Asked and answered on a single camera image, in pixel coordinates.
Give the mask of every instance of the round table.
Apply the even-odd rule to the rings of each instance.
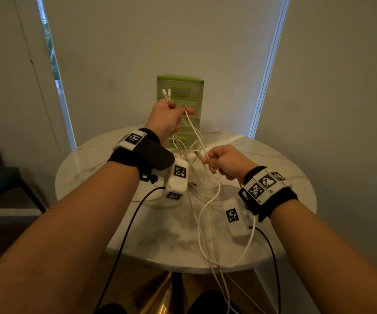
[[[140,127],[142,126],[107,132],[85,142],[72,152],[63,161],[56,174],[55,190],[58,200],[105,164],[112,153],[112,147],[125,134]],[[299,200],[311,211],[316,212],[316,195],[309,180],[293,162],[273,148],[254,139],[224,130],[203,132],[203,142],[207,149],[217,145],[232,144],[255,163],[279,172],[292,184],[292,189],[297,193]],[[200,161],[196,161],[195,165],[196,170],[203,175],[201,177],[204,180],[206,171],[204,171]],[[227,199],[238,196],[238,183],[236,181],[230,182],[223,176],[220,176],[220,178],[224,185],[224,191],[221,194]],[[140,200],[146,194],[146,187],[145,182],[140,182],[134,200]],[[198,215],[204,202],[198,195],[190,194],[190,196]],[[123,221],[107,246],[107,252],[117,253],[130,218],[138,204],[137,201],[132,201],[129,205]],[[220,207],[212,209],[216,252],[219,262],[228,265],[233,264],[239,258],[247,240],[233,239],[225,221],[226,215],[220,209]],[[210,218],[209,211],[206,210],[202,216],[201,225],[206,244],[209,251],[212,251]],[[257,226],[268,236],[275,253],[284,253],[284,249],[268,218],[262,223],[257,223]],[[211,271],[207,260],[200,252],[196,221],[187,197],[181,205],[175,207],[157,208],[149,205],[149,202],[144,204],[133,222],[123,253],[167,271],[179,273],[209,273]],[[223,268],[223,271],[233,272],[254,268],[271,257],[271,251],[265,239],[256,232],[242,261],[232,268]]]

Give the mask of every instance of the wall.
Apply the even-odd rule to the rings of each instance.
[[[0,0],[0,152],[6,165],[19,167],[34,190],[49,203],[55,202],[55,175],[62,157],[13,0]],[[20,207],[33,207],[26,198],[20,199]],[[16,204],[10,196],[1,203],[5,208]]]
[[[377,266],[377,0],[291,0],[256,139],[306,173],[318,215]]]
[[[205,80],[202,125],[248,134],[282,0],[44,0],[77,145],[144,123],[156,76]]]

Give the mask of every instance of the floor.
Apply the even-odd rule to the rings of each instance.
[[[16,240],[16,238],[36,219],[30,217],[0,217],[0,256]],[[101,291],[112,269],[115,257],[104,254],[99,261],[96,272],[84,290],[80,301],[72,313],[90,314],[94,311]],[[103,303],[119,303],[128,314],[137,314],[133,304],[132,291],[159,275],[162,271],[146,266],[135,260],[122,257],[113,276],[112,282],[104,297]],[[272,306],[257,280],[253,270],[246,270],[230,274],[233,280],[248,291],[249,296],[264,310],[272,314]],[[239,307],[243,314],[262,312],[234,285],[227,280],[231,300]],[[219,290],[212,275],[183,275],[183,286],[186,291],[186,307],[204,291]]]

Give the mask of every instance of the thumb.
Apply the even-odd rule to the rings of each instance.
[[[175,119],[178,119],[184,114],[184,110],[186,107],[178,106],[174,109],[171,109],[172,115],[175,117]]]
[[[209,164],[209,166],[211,166],[214,169],[221,169],[222,168],[221,161],[217,158],[207,159],[207,163]]]

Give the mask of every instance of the person's right hand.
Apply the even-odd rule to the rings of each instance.
[[[251,169],[258,165],[239,152],[233,145],[220,145],[207,152],[202,160],[203,164],[209,164],[209,169],[213,174],[217,170],[225,175],[227,179],[238,179],[243,184],[243,178]]]

